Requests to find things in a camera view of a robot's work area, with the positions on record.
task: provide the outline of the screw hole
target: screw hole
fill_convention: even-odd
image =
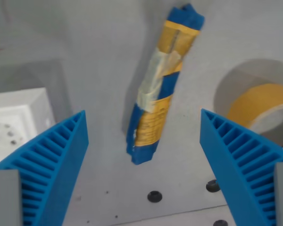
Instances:
[[[150,202],[157,203],[162,200],[162,194],[159,191],[151,191],[147,198]]]
[[[220,187],[217,180],[209,181],[206,185],[206,189],[212,193],[220,191]]]
[[[225,220],[217,220],[213,226],[228,226],[228,223]]]

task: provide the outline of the white power strip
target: white power strip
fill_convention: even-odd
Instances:
[[[54,124],[45,88],[0,93],[0,161]]]

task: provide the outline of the yellow tape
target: yellow tape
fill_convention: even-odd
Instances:
[[[198,30],[194,30],[192,28],[186,27],[182,24],[174,23],[174,22],[169,21],[169,20],[167,20],[165,22],[165,26],[169,27],[169,28],[176,29],[176,30],[180,30],[181,32],[192,35],[192,36],[197,36],[199,34]]]
[[[264,84],[250,88],[237,98],[233,102],[227,118],[250,128],[258,120],[282,108],[283,86]]]
[[[176,51],[184,57],[198,34],[198,30],[166,21],[158,40],[157,48],[159,51],[168,54]]]
[[[151,145],[161,137],[172,95],[155,101],[152,113],[144,112],[136,130],[135,146]]]

